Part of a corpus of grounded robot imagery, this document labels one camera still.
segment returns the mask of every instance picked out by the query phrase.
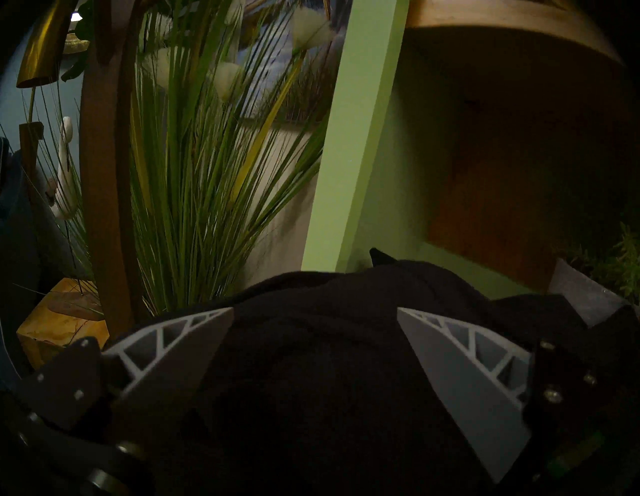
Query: metal ring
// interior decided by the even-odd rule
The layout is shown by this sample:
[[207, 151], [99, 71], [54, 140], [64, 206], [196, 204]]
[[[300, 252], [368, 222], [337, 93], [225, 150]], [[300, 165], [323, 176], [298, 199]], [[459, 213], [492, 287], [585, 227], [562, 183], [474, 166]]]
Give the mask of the metal ring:
[[99, 468], [93, 469], [87, 480], [99, 490], [109, 494], [115, 494], [117, 496], [128, 496], [131, 494], [131, 491], [126, 485]]

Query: yellow wooden box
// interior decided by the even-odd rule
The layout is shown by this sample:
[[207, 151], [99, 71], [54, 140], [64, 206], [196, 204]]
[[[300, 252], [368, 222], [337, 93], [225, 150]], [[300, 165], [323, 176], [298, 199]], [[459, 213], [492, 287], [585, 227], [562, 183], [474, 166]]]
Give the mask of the yellow wooden box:
[[42, 298], [17, 330], [29, 363], [38, 369], [56, 356], [63, 347], [83, 337], [93, 336], [98, 340], [100, 348], [109, 339], [109, 332], [104, 320], [90, 321], [57, 314], [47, 308], [56, 292], [77, 292], [78, 284], [73, 279], [64, 278]]

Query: black cloth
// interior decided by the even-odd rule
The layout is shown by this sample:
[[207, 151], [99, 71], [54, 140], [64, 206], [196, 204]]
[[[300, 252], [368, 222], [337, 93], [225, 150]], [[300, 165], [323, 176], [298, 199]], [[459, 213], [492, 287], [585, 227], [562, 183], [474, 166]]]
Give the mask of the black cloth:
[[490, 301], [422, 262], [292, 273], [260, 287], [233, 301], [234, 324], [156, 468], [167, 493], [486, 494], [490, 478], [430, 387], [397, 308], [478, 324], [525, 349], [540, 338], [576, 347], [586, 331], [561, 296]]

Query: white bird figurine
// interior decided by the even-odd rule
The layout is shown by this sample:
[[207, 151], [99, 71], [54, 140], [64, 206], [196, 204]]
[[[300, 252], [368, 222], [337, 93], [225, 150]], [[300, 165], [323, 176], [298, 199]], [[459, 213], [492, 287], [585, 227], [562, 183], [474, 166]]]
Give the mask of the white bird figurine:
[[70, 117], [63, 117], [60, 123], [60, 140], [58, 142], [58, 184], [55, 202], [51, 206], [56, 219], [69, 220], [78, 207], [76, 185], [74, 184], [73, 167], [68, 160], [69, 143], [74, 137], [74, 128]]

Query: plant pot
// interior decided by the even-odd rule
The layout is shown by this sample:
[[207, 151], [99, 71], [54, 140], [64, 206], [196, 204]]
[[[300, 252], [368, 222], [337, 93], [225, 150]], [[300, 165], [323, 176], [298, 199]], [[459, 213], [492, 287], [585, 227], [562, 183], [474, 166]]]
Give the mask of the plant pot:
[[[604, 322], [620, 308], [630, 305], [562, 259], [556, 262], [547, 292], [562, 294], [589, 327]], [[639, 307], [634, 305], [634, 310], [636, 315], [640, 315]]]

